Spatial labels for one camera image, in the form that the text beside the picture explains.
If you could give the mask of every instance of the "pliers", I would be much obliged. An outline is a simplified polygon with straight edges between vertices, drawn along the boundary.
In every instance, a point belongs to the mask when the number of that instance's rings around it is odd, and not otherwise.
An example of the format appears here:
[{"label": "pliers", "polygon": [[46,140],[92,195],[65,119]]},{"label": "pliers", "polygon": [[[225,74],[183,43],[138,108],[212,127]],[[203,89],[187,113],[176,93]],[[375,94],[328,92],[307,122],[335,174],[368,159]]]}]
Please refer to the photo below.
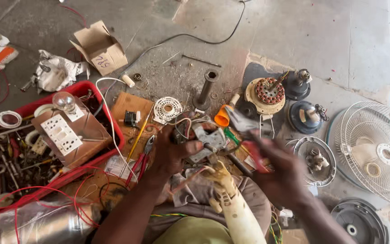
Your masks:
[{"label": "pliers", "polygon": [[230,118],[230,126],[237,132],[239,132],[244,138],[241,145],[248,148],[252,159],[257,165],[257,170],[261,173],[270,173],[271,171],[266,169],[262,164],[263,158],[260,153],[260,147],[262,146],[261,139],[257,136],[251,135],[249,131],[259,129],[260,125],[255,120],[246,118],[239,111],[235,111],[225,106],[228,117]]},{"label": "pliers", "polygon": [[[139,158],[135,162],[135,164],[132,167],[132,171],[135,172],[135,170],[138,168],[138,165],[141,163],[141,171],[139,171],[139,176],[138,176],[138,181],[142,178],[145,168],[147,166],[147,162],[150,159],[149,153],[151,152],[151,149],[153,148],[153,142],[154,139],[156,138],[155,135],[151,136],[148,140],[147,143],[145,144],[144,147],[144,152],[139,155]],[[126,180],[126,187],[129,185],[130,180],[132,179],[132,172],[129,173],[129,176],[127,177]]]}]

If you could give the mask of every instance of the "gray floor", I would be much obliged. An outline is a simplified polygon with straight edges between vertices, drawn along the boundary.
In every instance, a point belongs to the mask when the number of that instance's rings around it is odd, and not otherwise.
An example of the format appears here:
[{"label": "gray floor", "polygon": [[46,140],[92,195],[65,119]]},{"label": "gray floor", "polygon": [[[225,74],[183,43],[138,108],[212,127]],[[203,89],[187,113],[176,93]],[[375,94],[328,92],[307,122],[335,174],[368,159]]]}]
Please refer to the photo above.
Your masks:
[{"label": "gray floor", "polygon": [[[90,25],[103,20],[122,43],[129,62],[157,42],[178,33],[190,33],[210,41],[227,38],[237,23],[243,4],[237,0],[67,0],[65,5],[83,14]],[[6,67],[10,95],[0,111],[15,109],[38,97],[34,89],[19,91],[34,73],[38,50],[66,56],[75,40],[73,32],[83,28],[82,20],[57,0],[0,0],[3,9],[17,3],[0,21],[0,33],[19,50]],[[320,103],[334,115],[357,101],[372,99],[390,104],[390,0],[252,0],[246,3],[239,28],[227,42],[208,45],[179,37],[146,54],[128,70],[140,73],[140,87],[128,92],[147,99],[173,96],[184,102],[200,91],[203,74],[210,66],[182,59],[177,52],[219,63],[223,68],[214,91],[220,97],[208,113],[214,113],[238,88],[249,62],[260,63],[272,72],[307,68],[313,77],[308,100]],[[118,71],[110,76],[116,77]],[[95,81],[100,75],[93,71]],[[116,86],[108,97],[126,89]],[[283,126],[283,137],[287,134]],[[324,138],[327,124],[317,136]],[[346,196],[359,196],[377,208],[389,205],[363,192],[340,176],[328,188],[320,189],[326,203]]]}]

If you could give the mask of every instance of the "crumpled paper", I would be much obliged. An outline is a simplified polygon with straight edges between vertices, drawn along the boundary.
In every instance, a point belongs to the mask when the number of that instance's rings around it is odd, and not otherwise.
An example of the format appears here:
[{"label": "crumpled paper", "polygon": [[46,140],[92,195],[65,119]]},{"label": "crumpled paper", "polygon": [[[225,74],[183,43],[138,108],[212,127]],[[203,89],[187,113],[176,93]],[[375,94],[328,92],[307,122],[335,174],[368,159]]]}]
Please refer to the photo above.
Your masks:
[{"label": "crumpled paper", "polygon": [[39,93],[42,90],[55,92],[72,85],[73,81],[76,81],[76,76],[85,71],[87,71],[87,79],[90,78],[87,62],[75,63],[45,50],[39,50],[39,53],[39,66],[31,77]]}]

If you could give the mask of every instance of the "white fan grille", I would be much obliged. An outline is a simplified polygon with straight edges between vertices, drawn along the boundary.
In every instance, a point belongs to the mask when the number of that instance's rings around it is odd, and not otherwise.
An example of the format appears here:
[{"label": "white fan grille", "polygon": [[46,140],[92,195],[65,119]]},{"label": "white fan grille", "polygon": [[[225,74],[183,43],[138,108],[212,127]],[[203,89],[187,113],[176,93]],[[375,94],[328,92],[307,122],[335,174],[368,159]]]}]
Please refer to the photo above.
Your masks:
[{"label": "white fan grille", "polygon": [[355,103],[335,130],[339,163],[349,169],[345,173],[352,172],[363,186],[390,201],[390,107]]}]

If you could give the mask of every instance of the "green shirt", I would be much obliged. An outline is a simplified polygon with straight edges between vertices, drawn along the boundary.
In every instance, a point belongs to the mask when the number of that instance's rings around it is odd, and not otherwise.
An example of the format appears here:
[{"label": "green shirt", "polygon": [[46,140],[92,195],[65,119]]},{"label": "green shirt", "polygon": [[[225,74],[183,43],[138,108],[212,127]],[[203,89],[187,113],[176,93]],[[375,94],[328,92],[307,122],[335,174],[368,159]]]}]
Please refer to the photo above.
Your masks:
[{"label": "green shirt", "polygon": [[174,223],[153,244],[233,244],[228,229],[221,223],[185,217]]}]

